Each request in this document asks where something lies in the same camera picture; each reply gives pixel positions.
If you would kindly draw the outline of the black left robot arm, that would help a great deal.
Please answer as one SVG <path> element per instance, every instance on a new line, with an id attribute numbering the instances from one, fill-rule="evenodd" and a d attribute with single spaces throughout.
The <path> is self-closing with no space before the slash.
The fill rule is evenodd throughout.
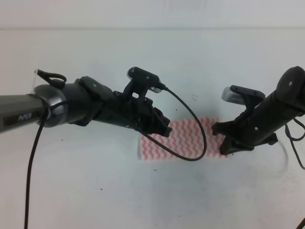
<path id="1" fill-rule="evenodd" d="M 138 67 L 128 70 L 130 82 L 123 92 L 113 91 L 91 77 L 67 83 L 63 75 L 35 72 L 45 84 L 25 95 L 0 98 L 0 130 L 9 131 L 31 123 L 45 127 L 63 124 L 86 126 L 91 121 L 131 128 L 146 134 L 169 137 L 170 120 L 146 97 L 165 87 L 159 77 Z"/>

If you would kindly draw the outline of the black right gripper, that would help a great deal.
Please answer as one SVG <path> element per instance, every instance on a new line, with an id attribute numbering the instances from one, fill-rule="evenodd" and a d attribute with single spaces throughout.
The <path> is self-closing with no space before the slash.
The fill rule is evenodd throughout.
<path id="1" fill-rule="evenodd" d="M 274 145 L 278 142 L 278 111 L 274 107 L 257 107 L 238 127 L 236 121 L 216 122 L 213 135 L 224 135 L 220 146 L 221 155 L 252 151 L 256 146 Z"/>

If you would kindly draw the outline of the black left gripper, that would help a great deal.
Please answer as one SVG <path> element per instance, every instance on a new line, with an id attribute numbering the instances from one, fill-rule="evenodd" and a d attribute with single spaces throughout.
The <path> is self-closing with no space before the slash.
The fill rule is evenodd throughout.
<path id="1" fill-rule="evenodd" d="M 170 120 L 153 108 L 151 99 L 128 97 L 111 90 L 102 92 L 102 122 L 163 137 L 169 137 L 172 132 Z"/>

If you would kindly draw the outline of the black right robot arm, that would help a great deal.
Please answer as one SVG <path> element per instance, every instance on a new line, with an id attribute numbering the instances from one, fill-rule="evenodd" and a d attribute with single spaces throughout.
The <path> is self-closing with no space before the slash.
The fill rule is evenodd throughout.
<path id="1" fill-rule="evenodd" d="M 305 71 L 296 66 L 280 78 L 276 89 L 269 95 L 236 85 L 226 87 L 222 99 L 246 109 L 233 121 L 217 122 L 212 134 L 221 134 L 221 155 L 252 151 L 256 146 L 273 145 L 276 131 L 305 113 Z"/>

